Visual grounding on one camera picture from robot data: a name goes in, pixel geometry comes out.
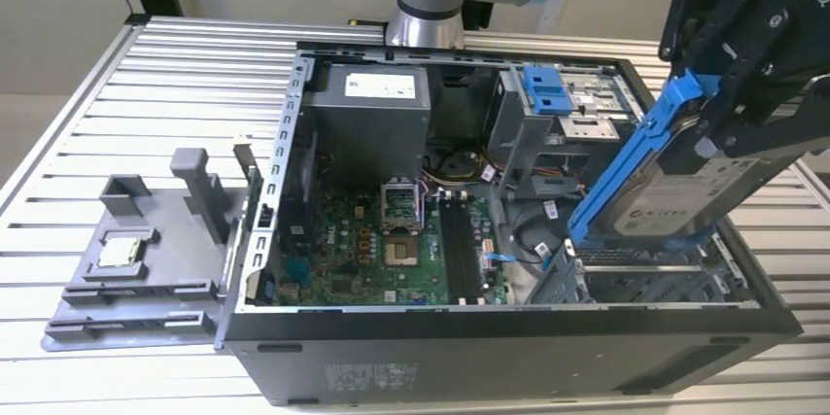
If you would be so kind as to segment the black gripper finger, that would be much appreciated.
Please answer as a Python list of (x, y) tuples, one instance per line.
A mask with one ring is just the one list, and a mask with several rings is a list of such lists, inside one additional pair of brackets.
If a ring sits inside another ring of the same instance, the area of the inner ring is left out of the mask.
[(660, 59), (680, 76), (724, 37), (749, 0), (670, 0)]
[(829, 147), (829, 10), (814, 0), (697, 0), (697, 74), (714, 76), (697, 153), (781, 158)]

